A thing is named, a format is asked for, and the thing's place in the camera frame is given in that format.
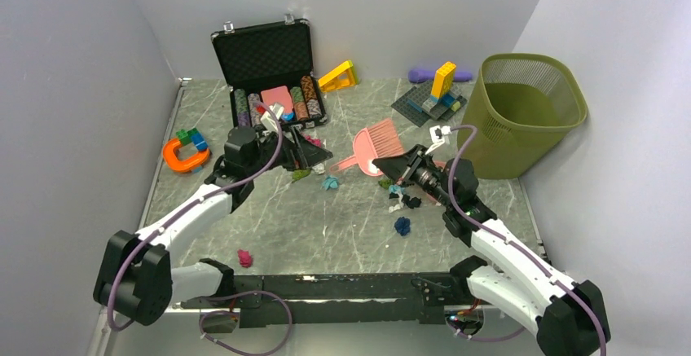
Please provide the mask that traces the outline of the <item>pink hand brush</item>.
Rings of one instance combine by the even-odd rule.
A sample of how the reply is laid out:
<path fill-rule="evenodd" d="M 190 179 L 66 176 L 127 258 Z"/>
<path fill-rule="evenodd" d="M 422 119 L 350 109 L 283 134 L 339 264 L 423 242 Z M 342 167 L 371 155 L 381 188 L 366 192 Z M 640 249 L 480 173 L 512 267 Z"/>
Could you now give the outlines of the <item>pink hand brush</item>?
<path fill-rule="evenodd" d="M 381 176 L 383 173 L 373 164 L 380 157 L 399 156 L 403 145 L 391 118 L 361 129 L 352 142 L 353 154 L 329 167 L 331 174 L 342 172 L 357 165 L 366 175 Z"/>

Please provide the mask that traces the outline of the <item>pink dustpan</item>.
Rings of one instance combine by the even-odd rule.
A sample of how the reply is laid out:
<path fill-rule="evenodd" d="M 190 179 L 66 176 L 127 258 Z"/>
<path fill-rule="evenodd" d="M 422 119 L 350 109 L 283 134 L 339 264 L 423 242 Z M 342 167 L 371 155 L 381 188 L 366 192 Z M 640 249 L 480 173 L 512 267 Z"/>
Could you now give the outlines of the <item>pink dustpan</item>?
<path fill-rule="evenodd" d="M 446 161 L 441 161 L 441 160 L 435 160 L 434 161 L 435 167 L 441 172 L 441 173 L 447 173 L 447 163 Z"/>

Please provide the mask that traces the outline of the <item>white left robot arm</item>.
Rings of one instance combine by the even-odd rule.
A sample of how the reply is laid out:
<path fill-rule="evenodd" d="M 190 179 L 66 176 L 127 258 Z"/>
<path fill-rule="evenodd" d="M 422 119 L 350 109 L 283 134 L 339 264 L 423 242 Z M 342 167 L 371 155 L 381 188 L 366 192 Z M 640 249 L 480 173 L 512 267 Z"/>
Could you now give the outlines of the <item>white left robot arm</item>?
<path fill-rule="evenodd" d="M 127 327 L 115 323 L 115 314 L 148 326 L 170 305 L 196 298 L 215 307 L 227 305 L 236 291 L 232 268 L 211 258 L 184 267 L 174 262 L 199 234 L 247 200 L 261 174 L 276 167 L 309 169 L 331 158 L 329 150 L 295 128 L 287 133 L 231 129 L 224 153 L 191 197 L 150 226 L 135 233 L 118 231 L 108 240 L 93 298 L 106 308 L 111 327 Z"/>

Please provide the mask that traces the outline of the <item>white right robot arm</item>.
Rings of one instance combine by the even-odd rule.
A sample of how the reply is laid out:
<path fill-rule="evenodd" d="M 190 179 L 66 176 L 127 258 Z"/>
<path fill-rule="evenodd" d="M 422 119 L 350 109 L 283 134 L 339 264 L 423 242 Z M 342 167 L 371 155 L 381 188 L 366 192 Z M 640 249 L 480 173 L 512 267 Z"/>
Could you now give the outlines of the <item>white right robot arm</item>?
<path fill-rule="evenodd" d="M 426 147 L 416 145 L 371 165 L 444 206 L 448 231 L 475 251 L 450 270 L 449 290 L 456 301 L 476 298 L 499 308 L 536 339 L 545 355 L 607 353 L 611 331 L 601 290 L 590 280 L 575 281 L 522 243 L 478 198 L 479 181 L 469 160 L 439 166 Z"/>

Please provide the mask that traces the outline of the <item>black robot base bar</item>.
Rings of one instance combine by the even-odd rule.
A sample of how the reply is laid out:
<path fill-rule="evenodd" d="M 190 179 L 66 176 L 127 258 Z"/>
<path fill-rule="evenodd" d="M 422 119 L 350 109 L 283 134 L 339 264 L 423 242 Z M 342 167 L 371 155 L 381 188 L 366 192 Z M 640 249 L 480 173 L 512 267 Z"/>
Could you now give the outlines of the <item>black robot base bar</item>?
<path fill-rule="evenodd" d="M 416 321 L 443 324 L 446 314 L 467 310 L 475 302 L 460 281 L 447 272 L 340 274 L 340 275 L 237 275 L 235 290 L 241 297 L 222 300 L 197 297 L 184 301 L 185 310 L 234 308 L 240 327 L 255 328 L 286 321 L 295 324 L 379 323 Z"/>

